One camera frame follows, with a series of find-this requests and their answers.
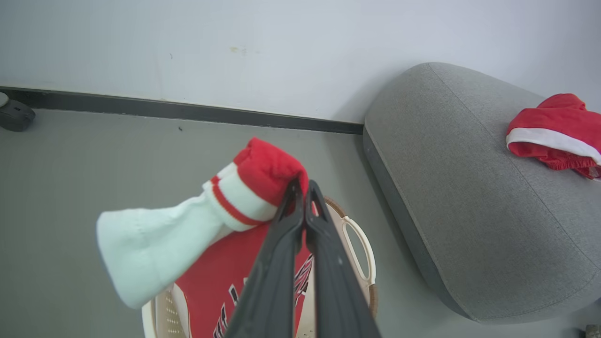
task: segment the baseboard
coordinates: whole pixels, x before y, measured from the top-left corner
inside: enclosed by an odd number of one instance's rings
[[[176,118],[180,120],[303,129],[342,134],[360,135],[363,133],[363,124],[359,123],[269,114],[241,109],[11,87],[0,87],[0,91],[8,95],[10,99],[22,102],[34,109],[58,109]]]

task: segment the gray ottoman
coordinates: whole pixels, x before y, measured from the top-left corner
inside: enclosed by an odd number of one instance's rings
[[[509,121],[543,99],[427,63],[365,119],[365,152],[419,270],[477,322],[538,321],[601,297],[601,185],[505,147]]]

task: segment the floor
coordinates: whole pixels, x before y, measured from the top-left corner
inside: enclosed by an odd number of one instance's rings
[[[571,315],[484,326],[428,289],[361,149],[361,136],[125,115],[38,110],[0,129],[0,336],[143,337],[100,260],[103,210],[163,207],[201,192],[253,136],[297,157],[363,228],[376,256],[382,337],[577,337],[597,302]]]

